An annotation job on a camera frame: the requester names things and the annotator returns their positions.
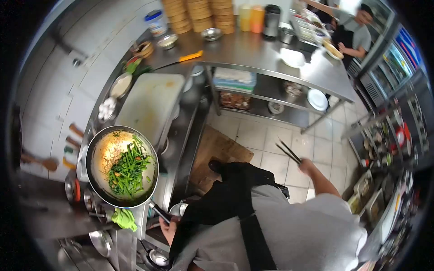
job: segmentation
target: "black shoe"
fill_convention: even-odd
[[[208,162],[210,169],[218,174],[221,174],[223,169],[223,163],[217,160],[211,160]]]

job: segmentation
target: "tiled floor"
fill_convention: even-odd
[[[333,105],[335,97],[330,98]],[[313,160],[317,168],[333,183],[339,193],[350,184],[350,177],[358,166],[357,158],[341,135],[348,125],[367,113],[361,101],[341,105],[329,117],[306,134],[300,128],[270,119],[222,110],[221,116],[211,109],[208,124],[254,153],[251,164],[274,174],[276,183],[286,185],[291,195],[290,203],[305,202],[315,197],[312,181],[298,170],[275,146],[280,138],[299,157]],[[318,117],[309,116],[312,123]]]

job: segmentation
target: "wooden spoon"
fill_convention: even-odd
[[[57,170],[57,163],[52,159],[45,159],[40,160],[37,159],[31,155],[22,153],[21,154],[21,160],[29,162],[29,163],[38,163],[43,165],[48,171],[56,171]]]

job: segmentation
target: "green towel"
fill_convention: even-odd
[[[112,221],[118,224],[122,229],[131,229],[133,232],[137,230],[133,213],[128,209],[115,208]]]

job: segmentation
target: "white cutting board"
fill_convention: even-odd
[[[134,128],[157,146],[184,82],[180,74],[142,74],[131,88],[115,125]]]

